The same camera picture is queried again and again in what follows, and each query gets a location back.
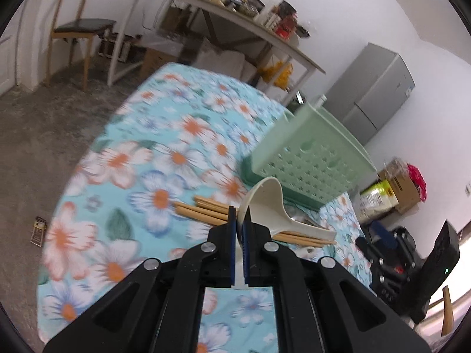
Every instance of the concrete floor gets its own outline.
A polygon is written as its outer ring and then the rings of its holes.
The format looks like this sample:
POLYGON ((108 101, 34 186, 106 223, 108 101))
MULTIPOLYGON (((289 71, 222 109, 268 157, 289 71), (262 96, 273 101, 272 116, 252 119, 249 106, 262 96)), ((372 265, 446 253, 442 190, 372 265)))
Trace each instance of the concrete floor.
POLYGON ((0 97, 0 301, 36 351, 36 285, 41 248, 30 243, 36 216, 50 221, 75 164, 110 115, 138 86, 136 74, 112 88, 106 65, 94 60, 89 88, 82 65, 33 93, 15 87, 0 97))

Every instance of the table top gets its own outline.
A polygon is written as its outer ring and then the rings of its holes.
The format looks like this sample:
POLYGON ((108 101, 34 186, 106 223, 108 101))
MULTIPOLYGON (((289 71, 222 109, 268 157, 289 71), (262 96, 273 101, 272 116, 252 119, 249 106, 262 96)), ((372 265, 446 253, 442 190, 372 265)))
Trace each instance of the table top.
POLYGON ((310 59, 307 55, 305 55, 301 50, 293 46, 287 41, 284 41, 281 37, 277 34, 272 32, 271 30, 266 29, 262 25, 259 25, 251 18, 244 16, 236 11, 231 9, 227 9, 224 6, 217 5, 212 3, 210 0, 180 0, 187 4, 197 6, 201 9, 204 9, 210 13, 217 14, 222 18, 225 18, 228 21, 231 21, 244 29, 249 30, 253 34, 259 36, 260 38, 268 41, 273 46, 276 46, 278 49, 284 51, 286 54, 294 58, 298 61, 301 65, 305 68, 315 68, 325 74, 326 72, 317 65, 312 59, 310 59))
MULTIPOLYGON (((46 342, 144 259, 178 258, 209 226, 175 214, 194 195, 238 205, 249 187, 238 162, 285 108, 230 77, 168 64, 133 93, 78 163, 44 244, 38 331, 46 342)), ((323 249, 289 245, 297 256, 332 256, 364 285, 368 261, 347 194, 308 211, 337 231, 323 249)), ((208 352, 276 352, 271 288, 207 289, 199 343, 208 352)))

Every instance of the black chair seat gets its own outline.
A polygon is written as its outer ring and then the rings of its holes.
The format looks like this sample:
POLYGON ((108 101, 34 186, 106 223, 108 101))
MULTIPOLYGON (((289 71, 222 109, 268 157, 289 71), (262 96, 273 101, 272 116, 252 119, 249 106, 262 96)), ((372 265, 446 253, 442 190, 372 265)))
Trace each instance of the black chair seat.
POLYGON ((112 27, 116 21, 105 19, 79 19, 54 29, 55 33, 97 33, 112 27))

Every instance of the white ladle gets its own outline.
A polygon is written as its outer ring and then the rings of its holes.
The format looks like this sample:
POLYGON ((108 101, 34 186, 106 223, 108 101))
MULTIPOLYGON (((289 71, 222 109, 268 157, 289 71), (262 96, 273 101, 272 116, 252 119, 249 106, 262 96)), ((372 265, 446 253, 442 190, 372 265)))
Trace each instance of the white ladle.
POLYGON ((250 217, 253 223, 266 226, 270 235, 277 233, 299 232, 303 235, 333 242, 337 232, 307 225, 291 219, 283 206, 283 191, 278 179, 270 176, 259 181, 244 196, 237 213, 237 227, 242 230, 242 223, 250 205, 250 217))

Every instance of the floral tablecloth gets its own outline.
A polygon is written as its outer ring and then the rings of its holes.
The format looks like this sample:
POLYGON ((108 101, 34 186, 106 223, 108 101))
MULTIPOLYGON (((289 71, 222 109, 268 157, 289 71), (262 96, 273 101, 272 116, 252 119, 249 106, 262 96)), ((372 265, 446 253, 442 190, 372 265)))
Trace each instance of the floral tablecloth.
MULTIPOLYGON (((143 83, 78 163, 57 204, 39 272, 41 339, 145 258, 175 259, 206 240, 209 226, 177 216, 171 202, 202 195, 238 205, 247 187, 237 163, 283 111, 244 83, 183 65, 169 64, 143 83)), ((311 214, 337 230, 336 244, 290 247, 313 261, 332 256, 369 286, 347 194, 311 214)), ((272 290, 206 289, 198 352, 250 350, 277 351, 272 290)))

